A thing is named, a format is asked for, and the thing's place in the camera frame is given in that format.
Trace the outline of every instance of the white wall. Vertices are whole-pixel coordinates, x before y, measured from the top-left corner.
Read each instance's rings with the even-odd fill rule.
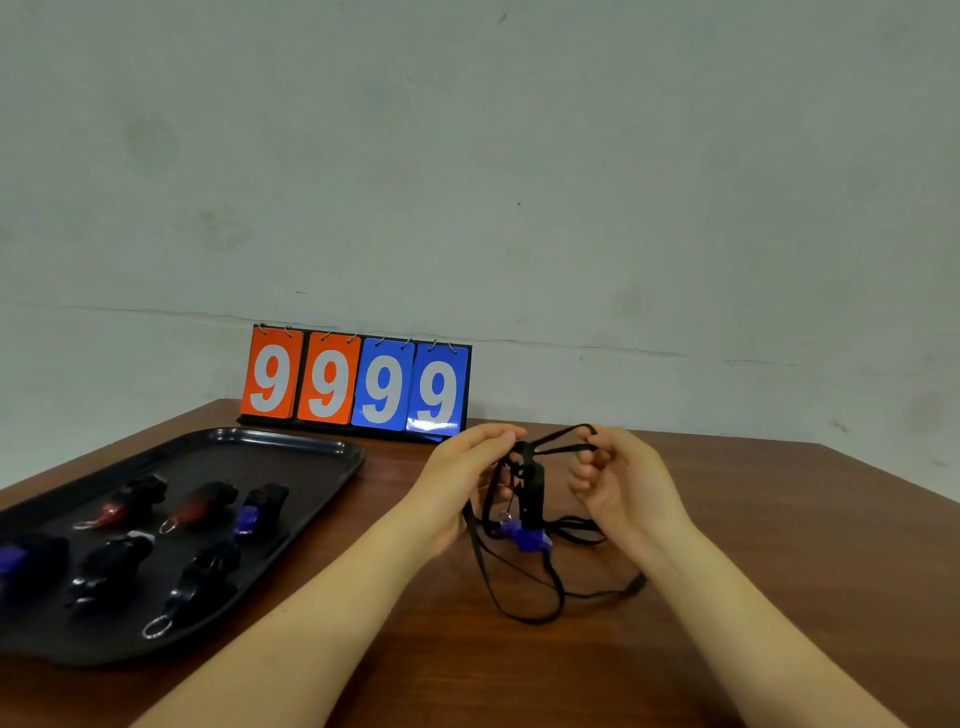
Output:
[[[825,442],[960,498],[960,12],[6,0],[0,484],[239,396],[252,321],[470,414]]]

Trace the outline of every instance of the hand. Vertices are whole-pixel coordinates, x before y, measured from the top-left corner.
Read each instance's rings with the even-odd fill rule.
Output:
[[[401,502],[410,517],[428,529],[431,558],[446,550],[460,534],[460,512],[476,492],[480,475],[526,434],[517,425],[487,423],[437,445]]]
[[[620,427],[596,430],[577,430],[597,450],[570,458],[567,484],[607,538],[649,570],[692,527],[690,518],[656,450]]]

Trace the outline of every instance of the table surface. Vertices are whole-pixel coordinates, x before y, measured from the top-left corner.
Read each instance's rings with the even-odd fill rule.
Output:
[[[184,432],[232,425],[237,411],[236,400],[211,402],[0,491],[0,508]],[[960,721],[960,505],[818,445],[639,434],[662,454],[693,520],[842,668],[911,726]],[[0,659],[0,725],[132,722],[343,552],[406,493],[431,451],[358,442],[368,458],[357,478],[217,628],[187,649],[117,667]],[[547,464],[549,517],[580,512],[550,487],[557,467]],[[633,575],[612,546],[554,553],[574,591]],[[489,568],[508,608],[550,605],[544,588],[492,560]],[[553,624],[524,626],[493,608],[465,538],[410,584],[330,725],[489,728],[501,719],[739,724],[656,589],[570,603]]]

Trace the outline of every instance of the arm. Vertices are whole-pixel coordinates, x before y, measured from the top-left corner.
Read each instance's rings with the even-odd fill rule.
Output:
[[[657,586],[750,726],[903,728],[690,521],[657,452],[630,432],[578,435],[568,484]]]
[[[410,493],[340,558],[134,725],[323,725],[414,574],[461,529],[477,479],[525,430],[479,425],[437,446]]]

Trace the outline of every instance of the orange number card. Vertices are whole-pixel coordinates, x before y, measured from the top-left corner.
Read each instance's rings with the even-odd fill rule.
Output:
[[[253,327],[240,413],[290,419],[302,353],[302,331]]]
[[[353,385],[359,361],[359,336],[311,333],[297,417],[346,425],[353,408]]]

